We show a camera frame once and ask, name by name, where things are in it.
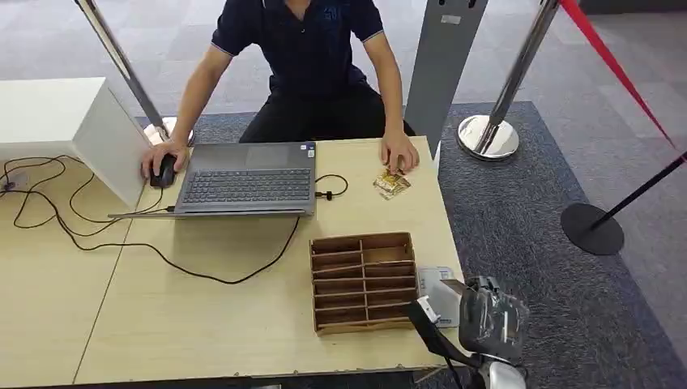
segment chrome pole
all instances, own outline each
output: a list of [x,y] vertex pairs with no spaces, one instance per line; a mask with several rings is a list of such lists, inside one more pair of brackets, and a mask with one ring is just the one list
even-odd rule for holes
[[139,104],[141,104],[143,112],[146,114],[151,124],[156,128],[162,140],[169,139],[169,131],[167,126],[164,124],[160,113],[152,104],[148,94],[143,89],[143,85],[136,76],[134,68],[131,67],[129,60],[126,58],[122,47],[117,43],[117,40],[114,39],[112,30],[110,30],[109,26],[105,22],[105,19],[100,13],[98,6],[93,0],[74,1],[79,8],[81,8],[83,14],[86,15],[86,19],[88,19],[91,27],[93,27],[93,30],[96,32],[96,34],[98,34],[100,42],[102,42],[103,46],[109,53],[109,56],[114,61],[114,64],[117,66],[117,69],[119,69],[119,72],[122,73],[122,77],[124,77],[124,80],[129,85],[129,88],[134,93],[136,100],[138,100]]
[[518,133],[504,121],[504,118],[556,16],[559,5],[560,0],[542,1],[491,114],[471,116],[460,123],[456,130],[456,139],[471,156],[481,160],[503,160],[518,150]]

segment white box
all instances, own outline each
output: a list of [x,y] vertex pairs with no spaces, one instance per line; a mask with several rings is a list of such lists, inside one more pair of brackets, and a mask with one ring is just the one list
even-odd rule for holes
[[0,81],[0,160],[76,156],[133,208],[150,146],[103,77]]

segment shirt sleeve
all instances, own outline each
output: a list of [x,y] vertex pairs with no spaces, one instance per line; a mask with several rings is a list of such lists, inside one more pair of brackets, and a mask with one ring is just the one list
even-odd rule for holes
[[234,57],[253,43],[248,3],[245,0],[227,0],[222,15],[217,19],[217,29],[212,34],[212,44]]
[[372,0],[351,0],[351,31],[363,43],[382,32],[382,18]]

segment black stanchion base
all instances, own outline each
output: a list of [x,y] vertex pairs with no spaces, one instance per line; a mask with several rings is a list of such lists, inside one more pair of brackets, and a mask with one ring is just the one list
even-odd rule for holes
[[593,231],[589,229],[605,214],[606,211],[593,205],[576,203],[561,214],[561,227],[568,239],[587,253],[617,254],[625,244],[625,234],[615,219],[610,219]]

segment cardboard compartment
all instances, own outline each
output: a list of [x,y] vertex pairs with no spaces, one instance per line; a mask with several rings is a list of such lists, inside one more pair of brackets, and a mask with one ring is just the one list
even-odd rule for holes
[[377,293],[370,293],[367,296],[368,307],[388,306],[403,304],[417,299],[417,288],[396,289]]
[[398,277],[415,276],[415,264],[407,263],[387,263],[382,265],[370,265],[365,267],[366,277]]
[[380,233],[361,237],[362,250],[384,249],[387,247],[410,247],[409,233]]
[[334,237],[318,239],[310,243],[310,253],[319,254],[340,253],[342,251],[360,251],[361,240],[359,237]]
[[347,295],[347,296],[316,296],[315,297],[315,311],[318,310],[332,310],[346,308],[350,306],[365,307],[365,295]]
[[406,318],[405,306],[388,306],[369,310],[370,320],[383,318]]
[[315,296],[365,291],[363,280],[316,280]]
[[367,290],[404,289],[414,288],[415,286],[416,280],[414,276],[384,277],[376,280],[365,280],[365,288]]
[[335,323],[356,323],[367,320],[365,308],[353,308],[349,310],[325,310],[315,313],[315,322],[318,326]]
[[418,297],[410,234],[315,240],[310,264],[318,335],[412,328],[404,313]]
[[361,278],[363,276],[363,266],[351,265],[345,267],[334,267],[313,271],[314,280],[337,279],[337,278]]
[[313,271],[330,270],[362,264],[362,257],[360,251],[329,253],[321,254],[318,256],[313,255],[311,260]]

